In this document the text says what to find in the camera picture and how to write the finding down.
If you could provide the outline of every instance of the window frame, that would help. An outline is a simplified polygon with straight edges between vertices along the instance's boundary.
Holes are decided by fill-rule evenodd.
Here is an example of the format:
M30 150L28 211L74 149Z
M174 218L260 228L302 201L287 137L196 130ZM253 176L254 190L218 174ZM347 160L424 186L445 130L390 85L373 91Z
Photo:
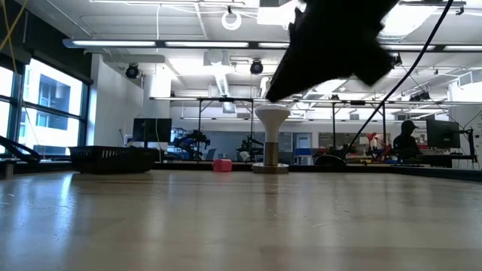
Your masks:
M20 137L20 126L22 125L21 122L21 116L22 116L22 108L31 108L37 110L37 112L45 112L53 115L57 115L60 117L67 117L67 118L72 118L78 120L78 140L77 140L77 146L85 146L86 141L87 141L87 115L88 115L88 105L89 105L89 98L90 98L90 82L86 82L84 80L81 80L80 78L77 78L75 76L72 76L70 73L65 72L61 69L58 69L57 67L54 67L47 62L43 61L42 59L38 59L36 57L33 57L32 59L37 60L45 65L50 66L52 69L56 69L59 72L64 73L65 75L68 75L76 80L79 80L82 83L82 88L81 88L81 101L80 101L80 114L71 114L65 111L61 111L55 108L49 108L47 106L43 105L37 105L32 102L27 102L23 101L23 91L24 91L24 78L25 78L25 73L27 73L27 68L26 65L23 65L21 67L21 70L23 74L16 74L14 72L13 76L13 82L12 82L12 91L11 91L11 96L3 96L0 95L0 102L7 102L10 104L10 114L9 114L9 119L8 119L8 128L7 128L7 138L13 141L18 142L19 137ZM67 157L68 155L45 155L46 158L53 158L53 157ZM8 153L7 151L3 154L0 154L0 158L11 158L12 155Z

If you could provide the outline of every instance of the metal frame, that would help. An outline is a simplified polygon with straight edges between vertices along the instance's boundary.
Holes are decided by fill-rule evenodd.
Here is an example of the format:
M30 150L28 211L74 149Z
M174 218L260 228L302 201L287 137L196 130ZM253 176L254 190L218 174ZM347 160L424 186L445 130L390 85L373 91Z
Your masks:
M254 128L254 122L255 122L255 119L254 119L254 113L255 113L255 102L254 102L254 99L250 99L250 98L229 98L229 97L218 97L218 98L203 98L203 97L200 97L200 98L197 98L197 101L199 101L199 117L198 117L198 120L197 120L197 130L198 131L201 131L201 120L203 119L202 118L202 114L203 114L203 111L208 108L213 102L241 102L247 109L248 111L251 111L251 138L253 138L253 135L254 135L254 132L253 132L253 128ZM209 103L203 107L203 102L204 101L209 101ZM250 102L251 103L251 110L244 104L244 102ZM200 150L200 142L197 143L197 151Z
M178 98L172 97L172 98L159 98L159 100L177 100ZM255 113L255 102L264 102L265 100L263 99L251 99L251 98L233 98L233 97L210 97L210 98L205 98L205 97L188 97L186 99L190 99L191 101L198 101L199 102L199 116L198 118L195 117L181 117L181 119L192 119L198 121L198 130L201 129L201 120L202 118L202 112L209 107L213 102L241 102L248 111L250 111L251 114L251 119L245 119L245 120L250 120L251 121L251 137L254 135L254 113ZM202 103L204 101L209 101L209 104L203 107ZM293 102L294 100L291 99L286 99L282 100L280 102ZM295 100L296 102L306 102L307 100ZM333 124L333 146L337 145L336 142L336 114L337 112L341 109L346 107L347 105L354 105L356 106L362 106L362 105L379 105L380 102L378 101L345 101L345 100L308 100L310 102L314 103L322 103L322 104L330 104L331 106L331 111L332 111L332 119L331 122ZM247 106L244 102L250 102L252 104L251 109L249 106ZM379 113L382 115L383 119L381 120L382 125L383 125L383 143L386 145L388 142L387 139L387 132L386 132L386 124L387 122L392 122L391 120L387 121L386 120L386 104L401 104L401 105L482 105L482 102L403 102L403 101L388 101L387 103L383 103L381 107L381 111ZM220 117L209 117L207 118L209 120L222 120ZM306 119L306 121L315 121L314 119ZM341 122L347 122L351 120L340 120ZM380 120L372 120L374 123L379 123Z

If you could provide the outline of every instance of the pink cube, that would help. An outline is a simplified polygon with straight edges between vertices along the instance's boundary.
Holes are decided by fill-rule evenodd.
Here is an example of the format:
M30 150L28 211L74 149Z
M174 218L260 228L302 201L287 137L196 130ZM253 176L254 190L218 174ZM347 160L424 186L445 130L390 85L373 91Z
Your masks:
M231 172L233 170L233 161L226 159L216 159L212 163L212 169L215 172Z

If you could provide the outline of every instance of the black basket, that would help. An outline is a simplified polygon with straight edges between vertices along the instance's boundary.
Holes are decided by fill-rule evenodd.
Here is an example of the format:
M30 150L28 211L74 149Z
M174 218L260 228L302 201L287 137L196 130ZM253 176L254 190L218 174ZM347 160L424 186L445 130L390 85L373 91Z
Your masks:
M158 150L104 146L69 147L72 165L80 173L143 173L152 169Z

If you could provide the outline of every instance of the desk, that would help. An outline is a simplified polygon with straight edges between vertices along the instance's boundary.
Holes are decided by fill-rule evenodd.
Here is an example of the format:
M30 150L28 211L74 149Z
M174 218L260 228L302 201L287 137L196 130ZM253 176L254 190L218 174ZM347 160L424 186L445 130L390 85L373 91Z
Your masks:
M422 156L421 163L451 169L453 160L472 160L472 157L469 155L424 155Z

